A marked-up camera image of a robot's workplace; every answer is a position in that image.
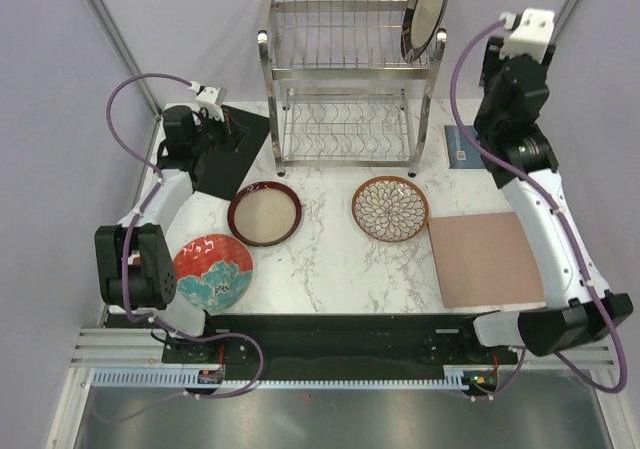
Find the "black rimmed beige plate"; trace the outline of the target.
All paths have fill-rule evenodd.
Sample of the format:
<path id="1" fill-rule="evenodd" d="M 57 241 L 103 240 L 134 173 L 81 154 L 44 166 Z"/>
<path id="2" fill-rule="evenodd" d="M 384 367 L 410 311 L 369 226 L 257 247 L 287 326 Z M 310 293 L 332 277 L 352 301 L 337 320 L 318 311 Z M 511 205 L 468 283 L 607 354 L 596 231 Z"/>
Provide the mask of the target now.
<path id="1" fill-rule="evenodd" d="M 448 0 L 407 0 L 401 32 L 401 54 L 413 63 L 426 50 L 439 29 Z"/>

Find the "red plate with teal flower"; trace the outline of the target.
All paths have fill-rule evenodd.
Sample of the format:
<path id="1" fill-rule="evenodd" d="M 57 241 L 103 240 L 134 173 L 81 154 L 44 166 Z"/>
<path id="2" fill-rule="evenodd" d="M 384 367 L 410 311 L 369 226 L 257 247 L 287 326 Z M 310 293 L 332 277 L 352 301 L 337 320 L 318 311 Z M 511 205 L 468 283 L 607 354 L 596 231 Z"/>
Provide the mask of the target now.
<path id="1" fill-rule="evenodd" d="M 253 259 L 235 237 L 210 234 L 192 240 L 173 258 L 177 290 L 210 315 L 234 306 L 249 289 Z"/>

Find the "dark red rimmed plate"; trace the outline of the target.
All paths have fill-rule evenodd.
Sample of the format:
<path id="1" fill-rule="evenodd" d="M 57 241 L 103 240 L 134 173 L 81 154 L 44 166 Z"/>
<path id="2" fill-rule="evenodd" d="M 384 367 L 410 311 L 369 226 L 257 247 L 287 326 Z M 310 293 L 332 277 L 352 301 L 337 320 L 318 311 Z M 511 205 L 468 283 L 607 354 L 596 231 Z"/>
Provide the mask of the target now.
<path id="1" fill-rule="evenodd" d="M 288 186 L 261 181 L 240 190 L 227 210 L 231 233 L 246 245 L 269 247 L 291 237 L 302 219 L 302 204 Z"/>

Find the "white petal pattern plate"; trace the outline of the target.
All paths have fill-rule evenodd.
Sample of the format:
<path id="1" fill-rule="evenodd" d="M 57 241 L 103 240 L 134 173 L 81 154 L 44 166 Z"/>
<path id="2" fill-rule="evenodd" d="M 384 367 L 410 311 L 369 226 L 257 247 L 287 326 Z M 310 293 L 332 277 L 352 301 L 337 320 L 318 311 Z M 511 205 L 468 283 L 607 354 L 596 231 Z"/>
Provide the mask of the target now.
<path id="1" fill-rule="evenodd" d="M 382 242 L 404 242 L 428 224 L 428 201 L 421 189 L 397 176 L 379 176 L 364 182 L 354 193 L 351 212 L 357 226 Z"/>

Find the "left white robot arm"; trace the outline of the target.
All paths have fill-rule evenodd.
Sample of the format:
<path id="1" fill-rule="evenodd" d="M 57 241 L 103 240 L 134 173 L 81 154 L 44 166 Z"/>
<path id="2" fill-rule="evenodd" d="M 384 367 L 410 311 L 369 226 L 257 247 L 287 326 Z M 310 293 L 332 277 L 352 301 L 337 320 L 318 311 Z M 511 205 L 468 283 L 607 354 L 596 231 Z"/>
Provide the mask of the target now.
<path id="1" fill-rule="evenodd" d="M 203 311 L 180 295 L 166 232 L 196 192 L 229 200 L 246 171 L 238 163 L 245 130 L 228 105 L 192 110 L 172 106 L 163 115 L 165 138 L 155 159 L 144 159 L 154 182 L 118 223 L 96 230 L 100 295 L 131 322 L 149 321 L 186 337 L 185 351 L 208 362 L 219 338 L 205 327 Z"/>

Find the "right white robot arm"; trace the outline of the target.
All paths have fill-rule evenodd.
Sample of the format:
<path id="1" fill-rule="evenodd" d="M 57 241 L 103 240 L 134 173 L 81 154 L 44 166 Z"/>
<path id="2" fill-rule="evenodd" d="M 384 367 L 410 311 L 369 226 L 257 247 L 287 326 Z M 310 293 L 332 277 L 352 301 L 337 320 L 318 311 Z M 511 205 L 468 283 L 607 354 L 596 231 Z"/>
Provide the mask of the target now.
<path id="1" fill-rule="evenodd" d="M 633 312 L 626 293 L 614 293 L 589 260 L 566 205 L 558 162 L 537 119 L 549 97 L 547 71 L 555 49 L 541 61 L 501 56 L 504 41 L 489 38 L 480 84 L 483 99 L 474 121 L 481 159 L 515 210 L 543 286 L 541 309 L 476 317 L 458 337 L 458 350 L 477 363 L 494 346 L 520 346 L 536 356 L 600 341 Z"/>

